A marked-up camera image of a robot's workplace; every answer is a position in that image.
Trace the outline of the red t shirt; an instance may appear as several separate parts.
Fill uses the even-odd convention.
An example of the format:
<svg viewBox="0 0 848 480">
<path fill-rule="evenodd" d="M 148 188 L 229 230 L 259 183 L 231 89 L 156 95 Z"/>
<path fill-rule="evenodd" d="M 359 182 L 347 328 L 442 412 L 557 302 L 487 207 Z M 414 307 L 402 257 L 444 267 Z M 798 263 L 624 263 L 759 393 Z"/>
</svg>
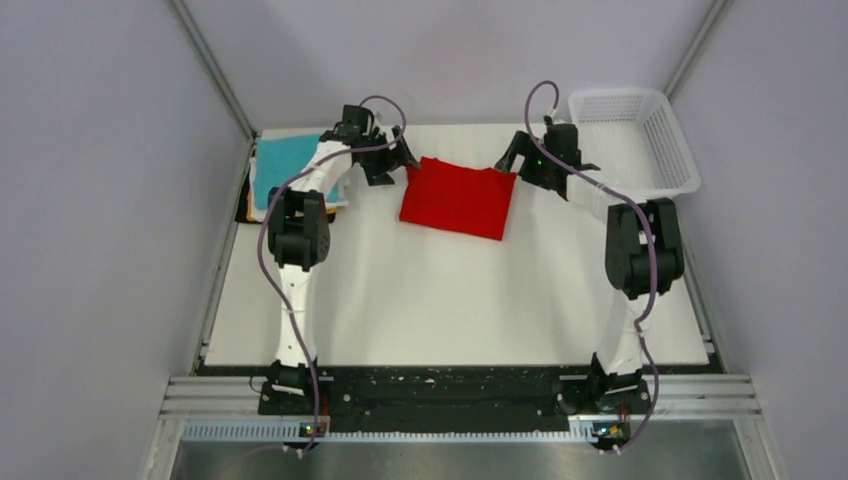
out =
<svg viewBox="0 0 848 480">
<path fill-rule="evenodd" d="M 475 169 L 424 157 L 407 169 L 398 219 L 405 223 L 501 241 L 515 173 Z"/>
</svg>

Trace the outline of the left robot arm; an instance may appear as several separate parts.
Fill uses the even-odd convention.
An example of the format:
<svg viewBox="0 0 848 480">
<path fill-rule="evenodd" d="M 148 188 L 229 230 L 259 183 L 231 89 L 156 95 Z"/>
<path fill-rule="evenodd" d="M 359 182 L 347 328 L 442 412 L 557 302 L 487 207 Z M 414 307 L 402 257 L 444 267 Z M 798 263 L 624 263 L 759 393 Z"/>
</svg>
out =
<svg viewBox="0 0 848 480">
<path fill-rule="evenodd" d="M 391 185 L 392 172 L 418 167 L 405 140 L 407 120 L 385 128 L 364 104 L 346 105 L 342 118 L 319 138 L 306 165 L 269 200 L 261 236 L 278 272 L 260 266 L 280 296 L 282 326 L 268 384 L 297 413 L 319 404 L 317 355 L 307 326 L 313 280 L 330 252 L 326 197 L 352 168 L 360 167 L 371 186 Z"/>
</svg>

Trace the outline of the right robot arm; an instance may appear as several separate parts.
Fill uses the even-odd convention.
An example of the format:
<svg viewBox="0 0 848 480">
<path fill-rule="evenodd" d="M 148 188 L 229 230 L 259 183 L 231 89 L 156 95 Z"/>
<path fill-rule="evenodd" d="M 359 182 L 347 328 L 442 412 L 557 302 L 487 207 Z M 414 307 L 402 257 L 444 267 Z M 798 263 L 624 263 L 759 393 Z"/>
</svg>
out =
<svg viewBox="0 0 848 480">
<path fill-rule="evenodd" d="M 557 193 L 606 228 L 604 270 L 614 296 L 591 359 L 586 397 L 594 409 L 612 412 L 638 388 L 642 367 L 652 360 L 645 332 L 656 300 L 684 273 L 676 204 L 611 186 L 599 167 L 582 162 L 573 124 L 548 122 L 542 137 L 515 132 L 496 170 L 511 172 L 517 158 L 523 160 L 517 174 L 524 182 Z"/>
</svg>

